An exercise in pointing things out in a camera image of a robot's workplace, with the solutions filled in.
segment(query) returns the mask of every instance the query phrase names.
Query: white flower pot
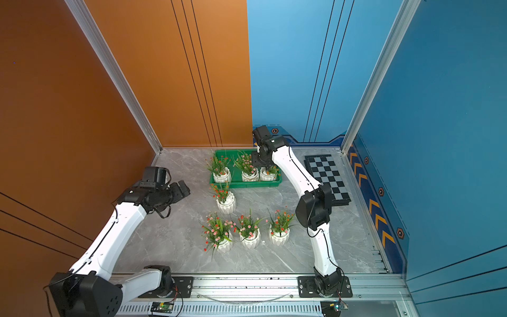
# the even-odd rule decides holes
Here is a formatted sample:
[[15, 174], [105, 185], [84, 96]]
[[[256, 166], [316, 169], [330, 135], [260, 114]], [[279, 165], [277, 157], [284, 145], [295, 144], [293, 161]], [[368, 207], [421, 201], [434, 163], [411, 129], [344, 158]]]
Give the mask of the white flower pot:
[[215, 183], [225, 183], [230, 182], [232, 179], [231, 172], [229, 171], [229, 168], [225, 168], [225, 175], [216, 175], [213, 173], [213, 179], [215, 180]]
[[[231, 232], [229, 231], [229, 236], [228, 236], [229, 239], [232, 240], [232, 235], [231, 235]], [[216, 247], [216, 250], [220, 253], [226, 253], [228, 252], [230, 249], [232, 248], [232, 243], [229, 241], [229, 240], [224, 240], [222, 242], [220, 242], [219, 246]]]
[[271, 234], [271, 226], [269, 226], [269, 237], [274, 245], [276, 246], [282, 246], [288, 241], [288, 236], [291, 233], [291, 229], [287, 229], [287, 233], [282, 232], [282, 236], [280, 237], [280, 234], [275, 232], [275, 234]]
[[241, 180], [244, 182], [256, 182], [259, 180], [259, 170], [256, 169], [255, 173], [253, 174], [247, 174], [244, 172], [241, 172]]
[[249, 239], [249, 238], [243, 238], [243, 236], [240, 234], [239, 235], [239, 240], [241, 241], [241, 244], [247, 248], [247, 249], [255, 249], [255, 247], [259, 244], [259, 242], [261, 241], [261, 231], [259, 229], [257, 229], [255, 232], [254, 232], [254, 238], [253, 239]]
[[267, 182], [267, 181], [275, 181], [276, 180], [276, 174], [267, 174], [266, 168], [261, 167], [261, 181]]
[[231, 192], [227, 195], [224, 203], [219, 202], [217, 199], [216, 204], [218, 205], [220, 211], [225, 215], [231, 214], [236, 210], [236, 198]]

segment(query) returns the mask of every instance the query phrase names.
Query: blue wall panel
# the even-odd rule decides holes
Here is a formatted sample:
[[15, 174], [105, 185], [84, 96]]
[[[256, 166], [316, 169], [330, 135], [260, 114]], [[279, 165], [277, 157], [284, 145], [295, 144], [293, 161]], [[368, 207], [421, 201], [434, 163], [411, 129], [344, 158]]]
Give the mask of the blue wall panel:
[[[330, 22], [331, 0], [248, 0], [253, 125], [282, 126], [299, 142], [303, 141], [308, 120], [304, 141], [310, 140], [312, 126], [311, 141], [315, 140], [321, 116], [318, 142], [329, 142], [346, 131], [401, 0], [355, 0], [353, 9], [352, 3], [353, 0], [345, 3], [336, 0]], [[351, 9], [336, 73], [332, 77]], [[331, 78], [333, 82], [322, 114]]]
[[[445, 269], [449, 277], [417, 277], [507, 243], [505, 16], [504, 1], [421, 1], [359, 130], [410, 234], [411, 291], [505, 266], [498, 251]], [[414, 297], [495, 288], [506, 278], [498, 271]], [[418, 307], [423, 317], [445, 316], [437, 311], [447, 302], [474, 306], [497, 294]]]

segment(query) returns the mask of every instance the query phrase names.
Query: black and white checkerboard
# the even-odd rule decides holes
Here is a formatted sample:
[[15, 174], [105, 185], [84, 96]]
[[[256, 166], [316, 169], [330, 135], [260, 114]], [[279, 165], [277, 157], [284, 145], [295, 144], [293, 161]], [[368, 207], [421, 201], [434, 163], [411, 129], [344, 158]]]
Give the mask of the black and white checkerboard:
[[330, 184], [335, 196], [332, 202], [333, 206], [348, 205], [350, 203], [350, 196], [331, 154], [305, 156], [305, 167], [316, 180]]

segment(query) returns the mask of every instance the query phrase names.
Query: gray marble floor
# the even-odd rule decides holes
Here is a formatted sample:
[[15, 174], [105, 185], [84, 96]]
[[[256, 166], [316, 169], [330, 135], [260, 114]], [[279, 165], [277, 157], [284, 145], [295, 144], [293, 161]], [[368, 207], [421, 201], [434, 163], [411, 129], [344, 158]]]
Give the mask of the gray marble floor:
[[[305, 155], [332, 154], [340, 173], [345, 168], [334, 149], [294, 149], [294, 153], [301, 162]], [[173, 181], [185, 180], [191, 195], [172, 205], [167, 219], [161, 219], [156, 213], [147, 215], [130, 237], [114, 271], [136, 272], [147, 265], [160, 264], [169, 265], [173, 272], [179, 273], [313, 273], [310, 238], [297, 220], [284, 246], [271, 243], [266, 227], [262, 228], [261, 243], [254, 250], [247, 250], [236, 242], [228, 253], [215, 253], [213, 259], [211, 252], [204, 252], [201, 223], [205, 223], [208, 214], [218, 212], [209, 190], [209, 171], [204, 161], [210, 155], [211, 150], [164, 149], [154, 165], [169, 168]], [[299, 201], [285, 177], [279, 187], [232, 191], [237, 198], [237, 210], [231, 215], [232, 219], [247, 214], [250, 208], [253, 215], [260, 218], [285, 206], [294, 211]], [[333, 207], [331, 214], [330, 234], [337, 264], [345, 273], [376, 273], [372, 244], [354, 203], [356, 197], [351, 199], [348, 206]]]

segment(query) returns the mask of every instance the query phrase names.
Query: aluminum frame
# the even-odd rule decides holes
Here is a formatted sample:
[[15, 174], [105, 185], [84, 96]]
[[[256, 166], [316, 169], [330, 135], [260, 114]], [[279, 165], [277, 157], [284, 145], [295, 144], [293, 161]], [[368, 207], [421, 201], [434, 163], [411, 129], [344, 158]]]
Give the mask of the aluminum frame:
[[391, 31], [389, 31], [389, 35], [384, 43], [384, 47], [380, 52], [379, 58], [373, 69], [372, 75], [368, 84], [366, 85], [366, 89], [359, 101], [359, 105], [355, 110], [354, 116], [352, 117], [352, 121], [347, 129], [347, 133], [342, 142], [342, 153], [347, 153], [348, 149], [352, 145], [352, 141], [354, 140], [359, 128], [361, 127], [361, 123], [365, 119], [366, 113], [372, 104], [375, 95], [384, 79], [385, 73], [387, 69], [391, 65], [392, 59], [400, 46], [400, 43], [405, 36], [405, 32], [407, 31], [412, 18], [419, 6], [421, 0], [404, 0], [402, 5], [400, 6], [400, 10], [396, 15], [394, 23], [392, 25]]
[[111, 49], [109, 49], [109, 46], [102, 36], [102, 33], [88, 10], [88, 7], [83, 0], [65, 0], [65, 3], [72, 12], [72, 15], [74, 15], [74, 18], [88, 39], [88, 42], [90, 42], [95, 54], [97, 54], [100, 62], [109, 74], [109, 77], [116, 86], [116, 89], [127, 104], [127, 107], [144, 133], [144, 136], [150, 143], [150, 146], [153, 148], [153, 151], [156, 154], [159, 154], [162, 151], [162, 144], [155, 134], [152, 125], [146, 117], [146, 114], [125, 78], [125, 75], [123, 75], [120, 66], [116, 62]]

